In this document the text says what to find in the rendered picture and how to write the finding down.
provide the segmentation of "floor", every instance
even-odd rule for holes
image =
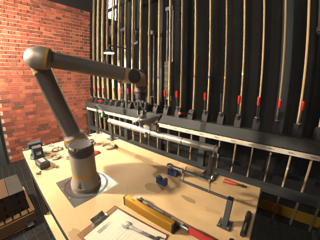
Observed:
[[[41,213],[39,202],[36,196],[35,187],[32,178],[27,169],[24,160],[16,161],[0,167],[0,179],[18,175],[18,178],[29,195],[29,198],[35,208],[35,214],[38,221],[34,223],[32,229],[25,229],[6,240],[54,240],[51,230],[46,225]],[[312,240],[311,233],[308,232],[308,225],[293,221],[289,225],[290,219],[275,215],[271,219],[272,213],[263,209],[258,209],[250,240]]]

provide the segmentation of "wrench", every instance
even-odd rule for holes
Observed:
[[[122,227],[124,229],[132,229],[133,231],[139,233],[139,234],[142,234],[150,239],[153,239],[153,240],[160,240],[160,239],[163,239],[162,237],[159,237],[159,236],[152,236],[150,235],[149,233],[146,233],[145,231],[142,231],[140,230],[139,228],[136,228],[134,226],[132,226],[131,222],[129,221],[126,221],[125,224],[122,224]]]

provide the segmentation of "white label strip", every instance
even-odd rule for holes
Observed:
[[[90,110],[90,111],[93,111],[93,112],[96,112],[96,111],[97,111],[97,109],[91,108],[91,107],[86,107],[86,109],[87,109],[87,110]],[[133,116],[126,116],[126,115],[117,114],[117,113],[110,112],[110,111],[104,111],[104,113],[105,113],[106,115],[114,116],[114,117],[121,118],[121,119],[130,120],[130,121],[134,121],[135,119],[137,119],[136,117],[133,117]]]
[[[211,133],[207,133],[207,132],[195,131],[195,130],[186,129],[186,128],[182,128],[182,127],[178,127],[178,126],[172,126],[172,125],[163,124],[163,123],[159,123],[159,127],[164,128],[164,129],[169,129],[169,130],[174,130],[174,131],[186,133],[186,134],[192,134],[192,135],[196,135],[196,136],[200,136],[200,137],[205,137],[208,139],[215,139],[215,140],[219,140],[219,141],[227,142],[227,143],[231,143],[231,144],[242,145],[245,147],[261,149],[261,150],[265,150],[265,151],[269,151],[269,152],[273,152],[273,153],[279,153],[279,154],[284,154],[284,155],[288,155],[288,156],[294,156],[294,157],[298,157],[298,158],[302,158],[302,159],[308,159],[308,160],[314,160],[314,161],[320,162],[320,156],[313,155],[310,153],[304,153],[304,152],[300,152],[300,151],[294,151],[294,150],[284,149],[284,148],[275,147],[275,146],[268,146],[268,145],[264,145],[264,144],[260,144],[260,143],[234,139],[234,138],[215,135],[215,134],[211,134]]]

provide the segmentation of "red pliers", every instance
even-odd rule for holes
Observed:
[[[230,185],[234,185],[234,186],[239,186],[239,187],[242,187],[242,188],[246,188],[247,186],[246,185],[243,185],[243,184],[239,184],[239,183],[237,183],[237,182],[235,182],[235,181],[232,181],[232,180],[230,180],[230,179],[227,179],[227,178],[225,178],[224,179],[225,181],[223,181],[225,184],[230,184]]]

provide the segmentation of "workbench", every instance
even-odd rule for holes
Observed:
[[[104,133],[93,133],[89,139],[95,139],[94,149],[101,152],[95,156],[97,169],[119,184],[77,207],[70,204],[57,185],[58,182],[72,176],[69,160],[65,159],[68,156],[68,150],[64,143],[54,143],[54,147],[64,148],[59,152],[51,152],[54,148],[52,146],[43,147],[44,152],[50,153],[49,156],[46,156],[47,159],[53,154],[60,154],[62,158],[50,161],[51,166],[42,170],[40,175],[36,174],[40,169],[37,168],[35,161],[30,160],[31,150],[23,152],[35,184],[40,206],[42,206],[42,213],[47,214],[46,208],[49,210],[65,239],[79,239],[77,234],[91,224],[91,218],[100,211],[108,211],[113,206],[118,206],[141,221],[168,234],[169,240],[196,239],[182,229],[179,229],[175,234],[171,234],[148,221],[124,205],[125,195],[130,195],[133,198],[142,196],[146,201],[217,240],[250,239],[259,202],[260,188],[246,183],[247,188],[225,184],[223,183],[224,177],[221,175],[218,175],[211,184],[211,191],[234,198],[230,215],[230,221],[233,222],[233,225],[228,232],[217,227],[219,219],[224,215],[226,200],[180,182],[181,175],[175,178],[167,174],[168,163],[172,163],[179,168],[184,168],[186,166],[184,163],[120,139],[113,141],[117,145],[116,149],[105,150],[102,148],[102,144],[110,142],[107,140],[108,137],[109,135]],[[202,169],[190,165],[186,166],[186,170],[197,174],[203,172]],[[156,176],[158,175],[168,179],[167,186],[164,187],[156,183]],[[208,189],[208,182],[194,176],[185,174],[184,180]],[[240,230],[247,211],[251,211],[252,218],[246,237],[240,237]]]

